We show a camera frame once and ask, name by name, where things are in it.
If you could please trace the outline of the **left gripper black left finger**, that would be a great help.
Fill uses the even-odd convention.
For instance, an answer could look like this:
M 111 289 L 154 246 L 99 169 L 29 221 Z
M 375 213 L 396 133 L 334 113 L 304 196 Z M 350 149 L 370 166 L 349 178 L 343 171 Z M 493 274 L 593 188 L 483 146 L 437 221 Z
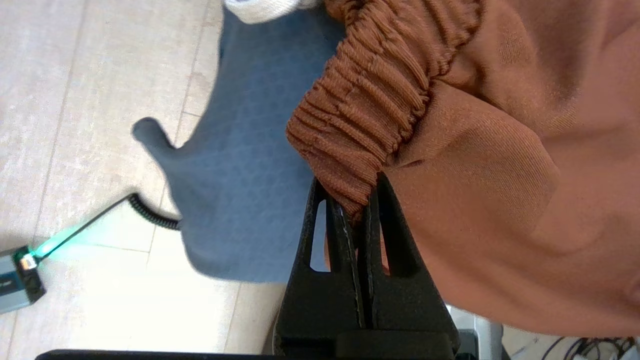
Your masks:
M 329 259 L 334 269 L 311 267 L 318 207 L 325 204 Z M 311 183 L 297 254 L 278 314 L 282 342 L 331 342 L 363 324 L 352 230 L 343 208 L 317 179 Z

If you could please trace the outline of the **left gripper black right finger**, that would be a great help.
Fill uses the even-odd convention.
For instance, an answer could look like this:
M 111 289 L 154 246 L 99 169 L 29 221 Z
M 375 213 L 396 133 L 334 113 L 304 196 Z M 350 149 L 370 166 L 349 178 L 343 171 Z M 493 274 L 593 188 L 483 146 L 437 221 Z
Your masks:
M 384 173 L 361 217 L 359 275 L 367 330 L 402 332 L 427 351 L 459 349 L 458 330 Z

